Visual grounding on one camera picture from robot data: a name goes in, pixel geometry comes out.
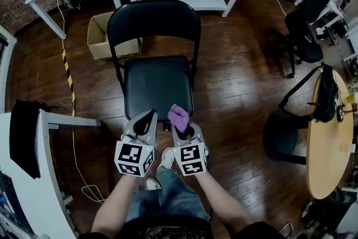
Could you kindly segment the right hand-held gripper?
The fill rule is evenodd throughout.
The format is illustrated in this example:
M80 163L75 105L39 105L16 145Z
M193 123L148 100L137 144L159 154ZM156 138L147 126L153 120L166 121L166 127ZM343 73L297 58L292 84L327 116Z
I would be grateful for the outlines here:
M180 147L173 148L175 160L184 176L201 174L207 171L209 150L201 128L193 121L189 122L189 130L184 132L171 124L173 143L184 143Z

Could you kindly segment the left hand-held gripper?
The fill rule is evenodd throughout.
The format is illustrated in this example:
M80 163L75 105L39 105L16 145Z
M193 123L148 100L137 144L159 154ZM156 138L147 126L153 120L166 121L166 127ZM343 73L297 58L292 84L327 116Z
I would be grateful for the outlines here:
M147 110L130 119L122 139L117 141L114 163L122 175L145 177L155 160L155 148L132 136L154 139L158 114Z

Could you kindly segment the purple cloth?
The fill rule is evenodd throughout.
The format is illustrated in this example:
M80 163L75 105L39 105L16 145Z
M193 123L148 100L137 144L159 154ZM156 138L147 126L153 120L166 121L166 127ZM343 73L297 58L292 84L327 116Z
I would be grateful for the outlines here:
M183 108L174 104L168 112L168 120L179 132L184 133L189 124L190 116Z

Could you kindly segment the black folding chair seat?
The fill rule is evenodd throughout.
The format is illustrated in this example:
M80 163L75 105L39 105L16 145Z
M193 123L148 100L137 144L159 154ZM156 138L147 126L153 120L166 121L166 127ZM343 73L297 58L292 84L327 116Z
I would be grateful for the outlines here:
M127 60L124 63L127 119L155 110L160 123L168 122L168 112L174 104L192 115L194 105L189 70L189 61L183 55Z

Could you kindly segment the person's left forearm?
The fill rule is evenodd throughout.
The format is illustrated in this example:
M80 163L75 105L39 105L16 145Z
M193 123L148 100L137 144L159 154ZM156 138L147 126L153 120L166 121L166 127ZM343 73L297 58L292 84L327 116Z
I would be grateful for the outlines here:
M138 180L135 176L122 175L99 208L92 225L92 233L100 233L108 239L116 238L125 224Z

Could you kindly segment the person's right forearm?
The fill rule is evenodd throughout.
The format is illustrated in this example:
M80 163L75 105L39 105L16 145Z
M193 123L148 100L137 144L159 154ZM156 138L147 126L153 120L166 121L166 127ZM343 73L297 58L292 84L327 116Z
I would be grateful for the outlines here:
M232 197L209 172L195 175L214 213L234 238L242 229L252 224L243 205Z

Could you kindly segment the person's right white shoe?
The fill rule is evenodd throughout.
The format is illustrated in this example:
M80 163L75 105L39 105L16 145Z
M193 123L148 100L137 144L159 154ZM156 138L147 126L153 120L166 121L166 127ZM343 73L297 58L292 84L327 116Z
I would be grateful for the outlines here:
M162 153L161 162L158 166L158 170L160 168L165 168L170 170L173 166L174 160L175 160L175 155L173 153L172 148L170 147L166 148Z

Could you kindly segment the person's white shoe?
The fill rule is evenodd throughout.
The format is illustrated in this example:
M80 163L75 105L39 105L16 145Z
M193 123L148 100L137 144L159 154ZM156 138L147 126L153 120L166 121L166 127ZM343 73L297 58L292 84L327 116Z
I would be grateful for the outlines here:
M162 187L160 183L154 179L154 178L148 178L145 181L145 189L146 191L152 191L152 190L160 190Z
M158 166L158 170L160 168L165 168L170 170L173 166L174 160L175 160L175 155L173 153L172 148L170 147L166 148L162 153L161 162Z

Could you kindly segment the person's left white shoe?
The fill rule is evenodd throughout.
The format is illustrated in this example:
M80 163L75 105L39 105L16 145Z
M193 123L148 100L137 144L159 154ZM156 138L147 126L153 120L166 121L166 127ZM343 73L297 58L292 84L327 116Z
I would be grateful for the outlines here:
M160 183L154 179L154 178L148 178L145 181L145 189L146 191L152 191L152 190L160 190L162 187Z

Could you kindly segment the person's blue jeans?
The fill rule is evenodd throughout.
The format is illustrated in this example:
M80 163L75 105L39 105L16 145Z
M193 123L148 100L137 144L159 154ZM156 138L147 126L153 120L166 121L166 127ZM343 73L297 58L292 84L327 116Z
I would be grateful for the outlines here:
M175 170L160 167L157 190L135 191L126 221L141 217L184 215L209 221L199 196L179 177Z

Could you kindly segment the yellow black striped tape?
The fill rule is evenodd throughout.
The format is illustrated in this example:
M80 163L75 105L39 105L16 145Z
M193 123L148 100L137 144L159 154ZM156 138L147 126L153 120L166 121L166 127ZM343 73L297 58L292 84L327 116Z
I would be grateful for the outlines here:
M70 91L71 91L71 95L72 95L72 116L75 116L75 113L76 113L76 96L75 96L73 80L72 80L72 76L70 74L69 65L68 65L66 52L65 52L64 48L62 48L62 58L63 58L64 66L65 66L65 71L66 71L66 74L67 74L67 81L68 81Z

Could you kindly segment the open cardboard box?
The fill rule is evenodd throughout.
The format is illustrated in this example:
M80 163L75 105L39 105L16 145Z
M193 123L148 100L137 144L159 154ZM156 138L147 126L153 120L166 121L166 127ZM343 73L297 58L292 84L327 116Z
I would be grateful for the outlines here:
M111 59L111 50L107 37L107 24L113 12L92 16L87 30L87 45L94 60ZM115 46L118 58L141 55L143 38L126 41Z

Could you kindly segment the black folding chair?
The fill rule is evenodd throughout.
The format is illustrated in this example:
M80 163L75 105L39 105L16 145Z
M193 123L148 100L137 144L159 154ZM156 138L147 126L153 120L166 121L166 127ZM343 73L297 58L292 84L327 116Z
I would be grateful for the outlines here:
M116 76L124 94L124 64L120 64L115 46L126 41L150 36L171 36L194 44L190 67L191 89L197 71L201 37L201 21L196 11L179 0L142 0L119 7L107 24L107 36Z

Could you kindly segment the large white desk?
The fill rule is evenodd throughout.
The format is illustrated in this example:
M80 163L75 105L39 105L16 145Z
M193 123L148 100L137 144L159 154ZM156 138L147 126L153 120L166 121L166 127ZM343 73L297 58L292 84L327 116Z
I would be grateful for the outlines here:
M0 168L11 177L21 208L36 235L51 239L76 239L78 234L64 204L55 176L50 151L51 125L101 126L87 119L40 112L36 126L36 158L40 178L33 179L10 159L9 134L11 113L0 114Z

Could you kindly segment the round wooden table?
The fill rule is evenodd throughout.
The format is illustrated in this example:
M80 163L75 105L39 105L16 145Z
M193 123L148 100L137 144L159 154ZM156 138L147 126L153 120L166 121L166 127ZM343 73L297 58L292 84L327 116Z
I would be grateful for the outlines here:
M314 103L318 98L319 74L313 89L311 112L298 116L285 109L289 98L296 93L318 70L312 69L282 99L263 127L263 147L267 157L306 166L308 190L312 197L323 199L337 187L352 153L354 137L354 104L347 104L348 89L342 77L333 69L338 87L336 116L329 122L316 122Z

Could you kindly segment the black keyboard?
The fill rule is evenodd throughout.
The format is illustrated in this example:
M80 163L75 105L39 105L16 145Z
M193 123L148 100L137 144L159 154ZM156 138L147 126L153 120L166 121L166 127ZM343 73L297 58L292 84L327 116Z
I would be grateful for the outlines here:
M13 181L9 176L3 174L1 171L0 187L2 193L5 195L5 199L7 200L12 213L14 214L14 217L16 218L18 225L28 233L32 233L32 228L30 227L18 200Z

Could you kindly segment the black office chair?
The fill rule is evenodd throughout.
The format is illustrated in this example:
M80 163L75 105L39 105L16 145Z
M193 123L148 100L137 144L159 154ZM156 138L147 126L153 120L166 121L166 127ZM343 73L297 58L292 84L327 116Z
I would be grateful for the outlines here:
M322 48L312 23L318 20L329 1L302 0L299 8L285 17L288 30L286 35L272 27L267 30L268 34L274 36L277 42L283 45L283 50L289 55L291 73L288 74L288 78L294 78L296 64L315 63L323 59Z

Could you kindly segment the small white desk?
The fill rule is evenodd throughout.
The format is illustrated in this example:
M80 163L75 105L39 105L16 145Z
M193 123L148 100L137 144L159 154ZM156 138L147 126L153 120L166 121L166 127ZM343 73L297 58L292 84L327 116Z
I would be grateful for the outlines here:
M298 17L294 21L298 24L297 35L309 42L312 42L314 37L319 40L332 37L334 33L343 37L347 24L343 19L342 7L337 7L333 0L297 0L294 4L301 5L294 13L294 16ZM320 32L314 30L312 24L329 11L329 22L320 28Z

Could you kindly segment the white post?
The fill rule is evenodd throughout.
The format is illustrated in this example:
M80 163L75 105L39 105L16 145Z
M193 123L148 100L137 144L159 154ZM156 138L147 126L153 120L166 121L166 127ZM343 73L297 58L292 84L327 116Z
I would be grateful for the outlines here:
M7 43L0 56L0 114L5 112L6 83L10 61L17 39L0 24L0 38Z

